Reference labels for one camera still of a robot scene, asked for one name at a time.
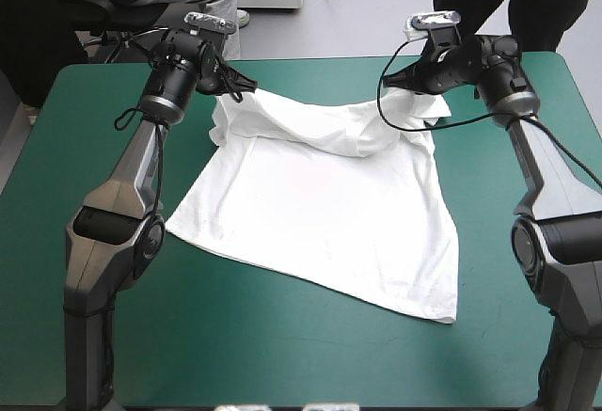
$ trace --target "cloth fold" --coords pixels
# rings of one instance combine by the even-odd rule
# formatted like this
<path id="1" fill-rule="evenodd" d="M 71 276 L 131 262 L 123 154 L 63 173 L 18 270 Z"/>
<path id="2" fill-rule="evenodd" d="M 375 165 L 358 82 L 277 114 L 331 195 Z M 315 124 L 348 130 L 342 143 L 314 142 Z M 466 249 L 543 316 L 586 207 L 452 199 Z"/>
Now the cloth fold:
<path id="1" fill-rule="evenodd" d="M 423 127 L 442 98 L 392 90 L 392 122 Z M 220 97 L 214 157 L 167 230 L 220 256 L 397 312 L 452 323 L 458 242 L 430 133 L 387 126 L 376 103 L 304 104 L 258 89 Z"/>

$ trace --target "black wire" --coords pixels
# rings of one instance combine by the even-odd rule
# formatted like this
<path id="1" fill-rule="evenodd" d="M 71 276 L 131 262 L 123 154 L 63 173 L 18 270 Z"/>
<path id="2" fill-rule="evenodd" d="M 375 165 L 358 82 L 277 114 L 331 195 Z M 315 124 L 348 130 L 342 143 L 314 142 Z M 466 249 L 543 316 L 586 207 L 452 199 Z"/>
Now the black wire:
<path id="1" fill-rule="evenodd" d="M 385 117 L 385 113 L 383 112 L 383 109 L 380 104 L 380 90 L 381 90 L 381 86 L 383 85 L 383 80 L 385 78 L 385 75 L 387 74 L 388 68 L 391 66 L 391 64 L 397 57 L 397 55 L 401 52 L 401 50 L 408 43 L 409 43 L 409 41 L 406 41 L 397 48 L 397 50 L 395 51 L 395 54 L 393 54 L 393 56 L 390 58 L 390 60 L 388 61 L 387 65 L 383 69 L 383 72 L 380 74 L 380 77 L 378 79 L 378 88 L 376 89 L 376 107 L 378 108 L 378 113 L 380 114 L 380 117 L 387 124 L 387 126 L 392 127 L 393 129 L 397 129 L 398 131 L 402 131 L 402 132 L 432 132 L 432 131 L 440 131 L 442 129 L 450 129 L 452 127 L 465 126 L 467 124 L 472 124 L 473 122 L 482 121 L 484 119 L 492 118 L 495 116 L 507 116 L 507 117 L 510 117 L 510 120 L 509 120 L 508 124 L 506 125 L 506 130 L 508 130 L 513 123 L 518 122 L 519 120 L 526 121 L 529 124 L 532 124 L 533 126 L 537 127 L 544 134 L 546 134 L 547 137 L 550 139 L 550 141 L 552 143 L 554 143 L 554 145 L 556 145 L 562 152 L 564 152 L 568 156 L 569 159 L 571 159 L 600 188 L 602 188 L 602 181 L 600 181 L 600 179 L 598 179 L 598 177 L 594 174 L 594 172 L 590 168 L 588 168 L 583 162 L 581 162 L 577 158 L 577 156 L 575 154 L 573 154 L 573 152 L 571 152 L 558 138 L 556 138 L 556 136 L 547 128 L 547 126 L 543 122 L 541 122 L 539 119 L 537 119 L 535 114 L 518 115 L 518 114 L 512 113 L 512 112 L 487 113 L 485 115 L 480 115 L 480 116 L 478 116 L 476 118 L 472 118 L 472 119 L 465 119 L 463 121 L 453 122 L 450 124 L 442 124 L 439 126 L 427 126 L 427 127 L 423 127 L 420 129 L 411 129 L 411 128 L 406 128 L 406 127 L 400 127 L 400 126 L 390 122 L 387 119 L 387 117 Z M 515 62 L 513 62 L 513 69 L 516 74 L 517 65 L 515 64 Z"/>
<path id="2" fill-rule="evenodd" d="M 575 164 L 581 168 L 585 173 L 592 178 L 592 180 L 597 184 L 598 187 L 602 188 L 602 181 L 598 179 L 598 177 L 594 174 L 594 172 L 588 168 L 583 162 L 581 162 L 577 156 L 571 152 L 558 138 L 554 135 L 547 126 L 540 121 L 539 119 L 523 119 L 533 126 L 537 127 L 540 131 L 547 135 L 547 137 L 554 143 L 562 152 L 566 154 L 566 156 L 571 159 Z"/>

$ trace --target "office chair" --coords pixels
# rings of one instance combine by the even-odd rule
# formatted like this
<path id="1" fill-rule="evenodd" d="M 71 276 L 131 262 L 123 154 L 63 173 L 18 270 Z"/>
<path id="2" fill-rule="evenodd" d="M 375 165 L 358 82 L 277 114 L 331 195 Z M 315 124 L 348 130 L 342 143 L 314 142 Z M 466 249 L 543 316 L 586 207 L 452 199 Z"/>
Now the office chair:
<path id="1" fill-rule="evenodd" d="M 168 4 L 154 4 L 144 7 L 125 7 L 109 0 L 56 0 L 65 16 L 76 31 L 89 32 L 97 37 L 83 44 L 91 46 L 111 46 L 115 48 L 104 63 L 113 63 L 119 53 L 134 47 L 148 56 L 148 50 L 138 40 L 163 27 L 155 25 Z"/>

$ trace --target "black cable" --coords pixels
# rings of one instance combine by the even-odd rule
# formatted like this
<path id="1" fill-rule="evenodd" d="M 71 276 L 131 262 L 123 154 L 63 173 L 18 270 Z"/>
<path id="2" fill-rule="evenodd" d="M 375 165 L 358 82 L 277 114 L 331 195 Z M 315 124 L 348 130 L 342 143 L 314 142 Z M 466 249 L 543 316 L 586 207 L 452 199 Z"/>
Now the black cable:
<path id="1" fill-rule="evenodd" d="M 598 179 L 598 177 L 594 174 L 594 172 L 588 168 L 583 162 L 581 162 L 577 156 L 571 152 L 556 136 L 547 128 L 547 126 L 540 121 L 539 119 L 523 119 L 533 126 L 537 127 L 540 131 L 547 135 L 547 137 L 554 143 L 558 149 L 566 154 L 566 156 L 571 159 L 575 164 L 581 168 L 585 173 L 592 178 L 592 180 L 596 183 L 596 185 L 602 188 L 602 181 Z"/>
<path id="2" fill-rule="evenodd" d="M 154 203 L 152 205 L 152 215 L 157 215 L 159 211 L 159 199 L 161 197 L 161 191 L 163 188 L 163 150 L 165 140 L 163 139 L 163 135 L 161 134 L 161 126 L 165 127 L 169 130 L 169 125 L 161 119 L 157 119 L 153 115 L 146 113 L 139 107 L 132 107 L 125 110 L 121 115 L 119 115 L 115 121 L 113 122 L 113 127 L 117 131 L 123 131 L 134 119 L 134 115 L 136 113 L 142 114 L 142 119 L 152 122 L 154 124 L 154 133 L 156 140 L 156 147 L 158 151 L 158 160 L 157 160 L 157 190 L 154 196 Z"/>
<path id="3" fill-rule="evenodd" d="M 562 152 L 564 152 L 569 159 L 571 159 L 600 188 L 602 188 L 602 181 L 600 181 L 600 179 L 598 179 L 598 177 L 594 174 L 594 172 L 590 168 L 588 168 L 583 162 L 581 162 L 577 158 L 577 156 L 575 154 L 573 154 L 573 152 L 571 152 L 558 138 L 556 138 L 556 136 L 547 128 L 547 126 L 543 122 L 541 122 L 539 119 L 537 119 L 537 117 L 536 117 L 535 114 L 518 115 L 518 114 L 512 113 L 512 112 L 487 113 L 485 115 L 480 115 L 480 116 L 478 116 L 476 118 L 472 118 L 472 119 L 465 119 L 463 121 L 453 122 L 453 123 L 450 123 L 450 124 L 442 124 L 440 126 L 427 126 L 427 127 L 423 127 L 423 128 L 420 128 L 420 129 L 411 129 L 411 128 L 406 128 L 406 127 L 400 127 L 400 126 L 398 126 L 398 125 L 393 124 L 392 122 L 390 122 L 387 119 L 387 117 L 385 117 L 385 113 L 383 112 L 383 109 L 382 109 L 381 104 L 380 104 L 380 97 L 381 97 L 380 96 L 380 90 L 381 90 L 381 86 L 383 85 L 383 80 L 385 78 L 385 75 L 387 74 L 388 68 L 391 66 L 391 64 L 393 63 L 393 61 L 397 57 L 397 55 L 401 52 L 401 50 L 408 43 L 409 43 L 409 41 L 406 41 L 401 46 L 399 46 L 397 48 L 397 50 L 395 51 L 395 53 L 393 54 L 393 56 L 388 61 L 387 65 L 383 69 L 383 72 L 380 74 L 380 77 L 378 79 L 378 88 L 376 89 L 376 107 L 378 108 L 378 113 L 379 113 L 380 117 L 387 124 L 387 126 L 392 127 L 393 129 L 397 129 L 398 131 L 402 131 L 402 132 L 432 132 L 432 131 L 440 131 L 442 129 L 450 129 L 452 127 L 465 126 L 467 124 L 472 124 L 473 122 L 482 121 L 484 119 L 492 118 L 494 116 L 507 116 L 507 117 L 511 117 L 511 119 L 509 120 L 508 124 L 506 125 L 506 130 L 508 130 L 508 128 L 513 123 L 515 123 L 515 122 L 517 122 L 519 120 L 526 121 L 529 124 L 532 124 L 533 126 L 537 127 L 544 134 L 546 134 L 547 137 L 550 139 L 550 141 L 552 143 L 554 143 L 554 145 L 556 145 L 558 147 L 558 149 L 560 149 Z M 516 73 L 517 65 L 515 64 L 515 62 L 513 62 L 513 69 L 514 69 L 514 71 Z"/>

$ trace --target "green table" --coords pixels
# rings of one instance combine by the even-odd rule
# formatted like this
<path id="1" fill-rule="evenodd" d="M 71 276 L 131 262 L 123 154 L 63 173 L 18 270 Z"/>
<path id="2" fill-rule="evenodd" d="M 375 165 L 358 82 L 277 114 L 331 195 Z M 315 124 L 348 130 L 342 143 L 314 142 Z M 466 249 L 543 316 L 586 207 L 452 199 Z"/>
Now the green table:
<path id="1" fill-rule="evenodd" d="M 394 68 L 412 61 L 397 60 Z M 261 86 L 321 104 L 373 99 L 385 58 L 236 63 Z M 561 57 L 526 55 L 542 120 L 594 170 L 602 144 Z M 73 66 L 54 90 L 0 198 L 0 404 L 64 395 L 64 226 L 108 176 L 134 125 L 146 65 Z M 481 114 L 472 89 L 454 119 Z M 166 142 L 169 216 L 214 153 L 214 99 L 197 95 Z M 492 122 L 438 132 L 436 160 L 460 236 L 458 321 L 426 322 L 293 277 L 227 261 L 169 235 L 119 295 L 116 386 L 127 405 L 353 401 L 366 406 L 519 406 L 532 400 L 552 324 L 510 247 L 525 185 Z"/>

